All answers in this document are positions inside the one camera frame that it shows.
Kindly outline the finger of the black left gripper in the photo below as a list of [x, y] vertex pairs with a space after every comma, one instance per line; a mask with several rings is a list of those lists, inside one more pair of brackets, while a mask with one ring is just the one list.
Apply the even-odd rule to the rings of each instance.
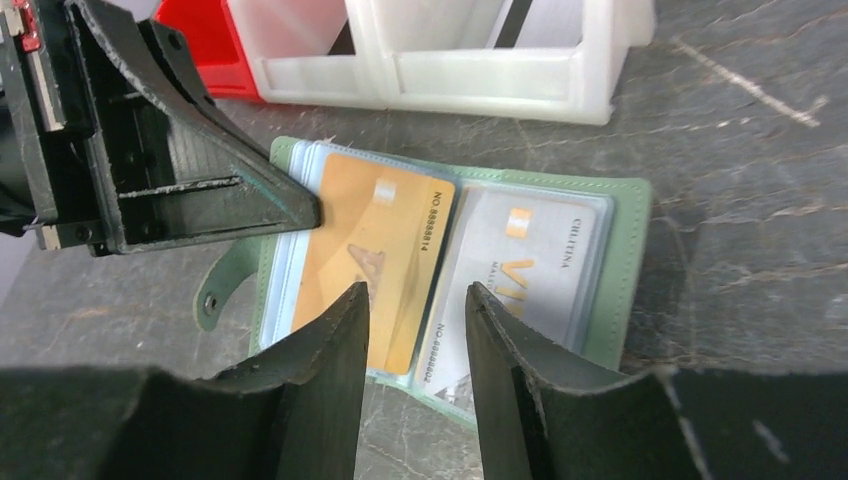
[[158, 66], [180, 94], [194, 105], [215, 107], [184, 35], [154, 19], [140, 21], [137, 26]]
[[132, 14], [63, 6], [93, 131], [85, 139], [105, 244], [139, 253], [310, 230], [319, 199], [215, 104], [194, 105], [155, 61]]

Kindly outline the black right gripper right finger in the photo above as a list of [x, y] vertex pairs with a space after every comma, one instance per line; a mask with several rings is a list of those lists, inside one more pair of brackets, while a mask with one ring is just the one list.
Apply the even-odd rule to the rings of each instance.
[[475, 283], [466, 338], [488, 479], [843, 479], [847, 375], [660, 366], [565, 350]]

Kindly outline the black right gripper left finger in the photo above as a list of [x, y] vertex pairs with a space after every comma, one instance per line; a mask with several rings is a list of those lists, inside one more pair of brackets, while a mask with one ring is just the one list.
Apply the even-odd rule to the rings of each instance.
[[369, 298], [325, 312], [211, 379], [151, 366], [5, 368], [5, 479], [350, 479]]

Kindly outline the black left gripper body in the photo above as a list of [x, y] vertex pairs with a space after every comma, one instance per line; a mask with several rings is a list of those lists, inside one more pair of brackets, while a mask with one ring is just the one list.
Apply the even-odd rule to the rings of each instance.
[[173, 116], [129, 73], [170, 78], [173, 31], [106, 1], [1, 5], [1, 229], [44, 250], [169, 248]]

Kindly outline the gold credit card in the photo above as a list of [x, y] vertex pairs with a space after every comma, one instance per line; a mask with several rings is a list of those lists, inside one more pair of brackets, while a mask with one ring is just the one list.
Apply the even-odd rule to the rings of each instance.
[[367, 365], [408, 372], [456, 193], [453, 182], [341, 153], [323, 158], [324, 221], [311, 231], [292, 317], [299, 329], [351, 284], [370, 305]]

